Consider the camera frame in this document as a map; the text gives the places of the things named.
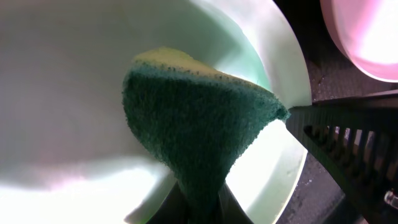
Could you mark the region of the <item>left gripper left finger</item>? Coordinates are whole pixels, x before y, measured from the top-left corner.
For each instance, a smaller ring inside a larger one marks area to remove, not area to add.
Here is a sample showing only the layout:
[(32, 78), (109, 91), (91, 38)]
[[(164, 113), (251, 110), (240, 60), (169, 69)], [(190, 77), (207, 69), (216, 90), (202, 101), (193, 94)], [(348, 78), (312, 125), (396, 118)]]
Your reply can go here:
[(176, 183), (147, 224), (187, 224), (188, 205)]

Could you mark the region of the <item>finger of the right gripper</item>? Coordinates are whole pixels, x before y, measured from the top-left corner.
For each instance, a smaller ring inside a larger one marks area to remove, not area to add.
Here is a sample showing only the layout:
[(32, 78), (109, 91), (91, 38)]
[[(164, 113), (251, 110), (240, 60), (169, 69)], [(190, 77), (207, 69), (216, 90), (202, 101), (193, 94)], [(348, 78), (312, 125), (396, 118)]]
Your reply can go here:
[(296, 106), (289, 132), (368, 223), (397, 223), (397, 91)]

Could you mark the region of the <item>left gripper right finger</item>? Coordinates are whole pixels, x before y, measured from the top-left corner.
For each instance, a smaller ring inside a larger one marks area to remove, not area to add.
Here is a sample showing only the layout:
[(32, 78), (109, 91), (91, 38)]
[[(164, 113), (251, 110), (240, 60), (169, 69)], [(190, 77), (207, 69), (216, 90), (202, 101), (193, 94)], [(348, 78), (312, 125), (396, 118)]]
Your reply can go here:
[(253, 224), (226, 183), (218, 192), (217, 223)]

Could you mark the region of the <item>green sponge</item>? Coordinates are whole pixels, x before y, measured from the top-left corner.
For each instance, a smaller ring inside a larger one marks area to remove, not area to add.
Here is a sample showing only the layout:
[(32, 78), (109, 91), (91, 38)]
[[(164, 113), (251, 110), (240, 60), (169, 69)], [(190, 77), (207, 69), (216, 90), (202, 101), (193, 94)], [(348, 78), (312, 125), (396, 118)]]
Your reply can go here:
[(127, 125), (178, 180), (205, 222), (235, 161), (286, 107), (265, 88), (161, 47), (136, 55), (123, 81)]

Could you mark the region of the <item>white pink plate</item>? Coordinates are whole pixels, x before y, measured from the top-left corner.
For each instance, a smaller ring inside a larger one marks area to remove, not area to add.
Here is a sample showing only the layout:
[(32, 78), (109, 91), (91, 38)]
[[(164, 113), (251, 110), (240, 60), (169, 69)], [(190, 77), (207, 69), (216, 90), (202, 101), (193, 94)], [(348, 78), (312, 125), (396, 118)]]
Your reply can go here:
[(340, 52), (365, 75), (397, 82), (397, 0), (320, 0)]

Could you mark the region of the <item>mint green plate front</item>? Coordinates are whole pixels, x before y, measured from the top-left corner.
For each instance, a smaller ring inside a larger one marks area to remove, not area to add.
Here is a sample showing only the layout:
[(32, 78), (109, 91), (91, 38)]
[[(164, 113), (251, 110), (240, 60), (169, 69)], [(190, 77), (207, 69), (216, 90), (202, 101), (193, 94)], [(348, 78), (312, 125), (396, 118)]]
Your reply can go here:
[(132, 58), (171, 47), (312, 102), (272, 1), (2, 1), (1, 222), (146, 223), (175, 183), (127, 127)]

